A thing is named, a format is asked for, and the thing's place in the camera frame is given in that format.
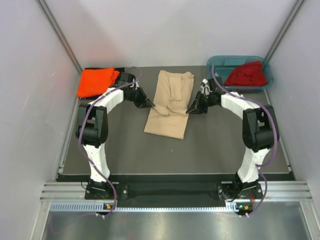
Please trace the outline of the beige t shirt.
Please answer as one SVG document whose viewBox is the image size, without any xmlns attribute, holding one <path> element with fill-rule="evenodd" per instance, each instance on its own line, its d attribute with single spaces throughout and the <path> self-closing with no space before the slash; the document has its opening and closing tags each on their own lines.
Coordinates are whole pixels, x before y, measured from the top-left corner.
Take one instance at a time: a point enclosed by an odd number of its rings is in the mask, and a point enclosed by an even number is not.
<svg viewBox="0 0 320 240">
<path fill-rule="evenodd" d="M 188 104 L 194 87 L 194 75 L 161 70 L 144 132 L 182 140 L 189 118 Z"/>
</svg>

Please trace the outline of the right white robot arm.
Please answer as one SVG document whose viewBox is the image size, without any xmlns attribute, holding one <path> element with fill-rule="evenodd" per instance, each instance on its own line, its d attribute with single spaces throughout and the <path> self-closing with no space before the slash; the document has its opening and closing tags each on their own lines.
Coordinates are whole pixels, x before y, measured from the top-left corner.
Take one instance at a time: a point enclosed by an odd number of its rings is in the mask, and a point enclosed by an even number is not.
<svg viewBox="0 0 320 240">
<path fill-rule="evenodd" d="M 232 181 L 232 193 L 245 198 L 257 188 L 259 170 L 280 138 L 274 109 L 271 105 L 262 105 L 238 92 L 228 92 L 220 85 L 217 77 L 203 79 L 200 88 L 187 114 L 206 114 L 209 107 L 220 106 L 242 120 L 245 152 Z"/>
</svg>

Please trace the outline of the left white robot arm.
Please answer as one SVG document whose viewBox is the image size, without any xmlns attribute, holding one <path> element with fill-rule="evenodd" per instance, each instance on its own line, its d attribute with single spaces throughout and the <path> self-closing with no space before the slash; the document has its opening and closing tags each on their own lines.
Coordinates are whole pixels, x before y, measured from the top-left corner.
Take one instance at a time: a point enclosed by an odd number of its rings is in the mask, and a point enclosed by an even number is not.
<svg viewBox="0 0 320 240">
<path fill-rule="evenodd" d="M 89 193 L 95 191 L 105 199 L 114 191 L 105 153 L 109 134 L 108 114 L 124 101 L 132 102 L 138 109 L 156 106 L 139 86 L 136 76 L 128 72 L 121 72 L 115 83 L 103 90 L 97 99 L 78 106 L 75 135 L 90 166 L 86 190 Z"/>
</svg>

